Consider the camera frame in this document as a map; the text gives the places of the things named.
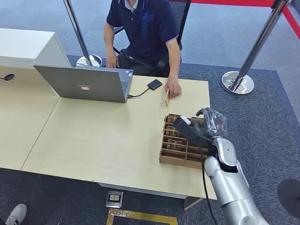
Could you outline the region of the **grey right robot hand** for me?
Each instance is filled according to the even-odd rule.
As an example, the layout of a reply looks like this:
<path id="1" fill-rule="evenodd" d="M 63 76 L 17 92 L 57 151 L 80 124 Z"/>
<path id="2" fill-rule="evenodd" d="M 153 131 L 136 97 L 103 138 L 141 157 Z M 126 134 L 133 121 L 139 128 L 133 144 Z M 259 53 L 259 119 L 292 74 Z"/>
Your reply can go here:
<path id="1" fill-rule="evenodd" d="M 216 110 L 207 107 L 196 113 L 196 116 L 204 116 L 204 135 L 209 138 L 228 137 L 227 118 Z"/>

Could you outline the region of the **person's left hand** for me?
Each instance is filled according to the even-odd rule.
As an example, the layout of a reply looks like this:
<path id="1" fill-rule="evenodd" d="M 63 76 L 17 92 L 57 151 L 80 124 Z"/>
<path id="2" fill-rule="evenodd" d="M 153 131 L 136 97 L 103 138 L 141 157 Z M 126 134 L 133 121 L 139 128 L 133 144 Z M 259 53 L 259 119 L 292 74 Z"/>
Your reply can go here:
<path id="1" fill-rule="evenodd" d="M 166 93 L 169 94 L 169 98 L 174 98 L 182 94 L 182 89 L 176 76 L 169 76 L 164 89 Z"/>

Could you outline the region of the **person's right hand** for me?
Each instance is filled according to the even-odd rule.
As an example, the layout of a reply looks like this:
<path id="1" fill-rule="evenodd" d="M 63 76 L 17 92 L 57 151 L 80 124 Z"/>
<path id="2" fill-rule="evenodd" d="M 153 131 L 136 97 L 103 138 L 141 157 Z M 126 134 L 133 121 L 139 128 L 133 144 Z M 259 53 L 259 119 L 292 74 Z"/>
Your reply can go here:
<path id="1" fill-rule="evenodd" d="M 106 67 L 108 68 L 119 68 L 118 58 L 115 52 L 108 52 L 106 59 Z"/>

